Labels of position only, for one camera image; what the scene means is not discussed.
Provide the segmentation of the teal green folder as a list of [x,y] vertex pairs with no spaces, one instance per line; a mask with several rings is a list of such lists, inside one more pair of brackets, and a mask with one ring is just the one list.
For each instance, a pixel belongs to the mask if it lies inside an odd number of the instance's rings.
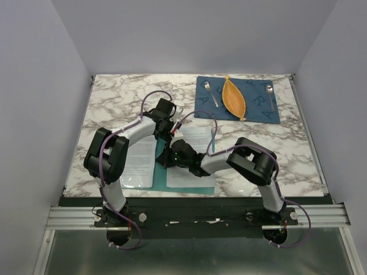
[[[167,169],[156,161],[156,158],[163,152],[165,142],[162,139],[157,140],[155,149],[155,167],[153,173],[153,186],[151,188],[123,188],[130,190],[147,190],[147,191],[163,191],[172,193],[186,193],[184,188],[168,188],[167,187]],[[189,188],[190,194],[213,195],[214,187],[212,188]]]

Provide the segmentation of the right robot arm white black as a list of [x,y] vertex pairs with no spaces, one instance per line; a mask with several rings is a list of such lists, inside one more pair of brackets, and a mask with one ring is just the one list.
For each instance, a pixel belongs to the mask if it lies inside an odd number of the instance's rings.
[[258,187],[264,219],[268,223],[275,225],[284,218],[286,202],[277,182],[279,165],[276,155],[247,138],[241,137],[234,146],[211,155],[196,152],[180,139],[165,145],[156,161],[164,168],[185,168],[200,178],[232,168]]

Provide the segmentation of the white printed paper files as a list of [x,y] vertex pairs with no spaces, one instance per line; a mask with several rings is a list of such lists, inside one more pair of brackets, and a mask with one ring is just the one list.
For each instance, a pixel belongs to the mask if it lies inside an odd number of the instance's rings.
[[[206,153],[208,144],[212,138],[212,129],[207,127],[187,127],[179,129],[183,134],[183,140],[191,145],[198,153]],[[214,176],[197,177],[185,168],[172,167],[167,169],[167,187],[184,188],[190,193],[189,188],[212,188],[215,185]]]

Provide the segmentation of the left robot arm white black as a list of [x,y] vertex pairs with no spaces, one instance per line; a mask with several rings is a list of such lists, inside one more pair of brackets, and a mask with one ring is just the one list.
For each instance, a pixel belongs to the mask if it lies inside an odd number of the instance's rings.
[[153,136],[166,142],[171,141],[172,131],[182,114],[182,108],[172,101],[161,98],[155,108],[141,111],[127,125],[116,130],[99,128],[91,141],[84,159],[84,168],[99,182],[99,190],[107,219],[114,226],[126,222],[126,198],[119,183],[127,159],[129,147],[140,140]]

